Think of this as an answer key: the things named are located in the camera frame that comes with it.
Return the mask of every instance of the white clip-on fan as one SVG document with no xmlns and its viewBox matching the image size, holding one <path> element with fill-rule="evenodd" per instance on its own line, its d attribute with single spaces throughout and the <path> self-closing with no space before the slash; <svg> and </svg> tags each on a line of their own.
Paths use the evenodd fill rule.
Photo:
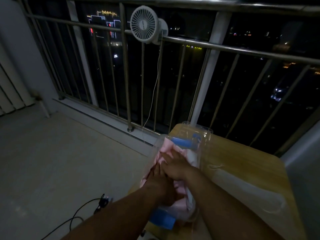
<svg viewBox="0 0 320 240">
<path fill-rule="evenodd" d="M 157 14 L 152 10 L 150 7 L 147 6 L 140 6 L 134 10 L 130 18 L 130 29 L 132 31 L 133 36 L 142 43 L 153 43 L 156 45 L 162 46 L 162 37 L 168 35 L 168 25 L 165 20 L 162 18 L 158 18 Z M 142 139 L 143 137 L 143 129 L 149 120 L 152 102 L 153 102 L 153 95 L 155 93 L 155 88 L 158 81 L 159 76 L 159 58 L 160 52 L 158 57 L 158 65 L 157 65 L 157 79 L 155 81 L 153 93 L 152 93 L 152 100 L 151 106 L 149 111 L 149 116 L 142 127 Z"/>
</svg>

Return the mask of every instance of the fan grille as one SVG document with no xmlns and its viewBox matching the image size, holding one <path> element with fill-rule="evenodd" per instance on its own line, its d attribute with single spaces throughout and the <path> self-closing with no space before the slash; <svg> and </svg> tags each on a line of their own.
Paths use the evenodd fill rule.
<svg viewBox="0 0 320 240">
<path fill-rule="evenodd" d="M 147 9 L 139 9 L 132 16 L 131 28 L 141 40 L 150 39 L 156 31 L 156 21 Z"/>
</svg>

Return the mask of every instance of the person's left arm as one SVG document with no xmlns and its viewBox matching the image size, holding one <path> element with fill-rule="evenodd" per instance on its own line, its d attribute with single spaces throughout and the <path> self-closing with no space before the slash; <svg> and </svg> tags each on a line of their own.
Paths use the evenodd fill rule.
<svg viewBox="0 0 320 240">
<path fill-rule="evenodd" d="M 152 211 L 160 204 L 172 205 L 175 197 L 172 179 L 156 164 L 142 188 L 86 219 L 61 240 L 136 240 Z"/>
</svg>

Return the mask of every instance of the person's right arm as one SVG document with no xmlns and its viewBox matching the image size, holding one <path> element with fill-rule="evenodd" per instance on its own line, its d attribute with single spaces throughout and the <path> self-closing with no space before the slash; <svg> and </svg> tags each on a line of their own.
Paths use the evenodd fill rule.
<svg viewBox="0 0 320 240">
<path fill-rule="evenodd" d="M 253 211 L 192 167 L 178 152 L 162 156 L 164 172 L 183 180 L 192 193 L 213 239 L 282 239 Z"/>
</svg>

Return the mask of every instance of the person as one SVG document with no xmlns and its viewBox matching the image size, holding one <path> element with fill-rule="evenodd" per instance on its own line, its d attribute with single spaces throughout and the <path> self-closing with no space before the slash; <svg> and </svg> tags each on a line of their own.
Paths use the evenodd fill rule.
<svg viewBox="0 0 320 240">
<path fill-rule="evenodd" d="M 140 189 L 86 219 L 62 240 L 136 240 L 154 209 L 172 205 L 179 196 L 173 180 L 183 180 L 192 193 L 212 239 L 282 239 L 254 212 L 192 167 L 178 152 L 161 153 Z"/>
</svg>

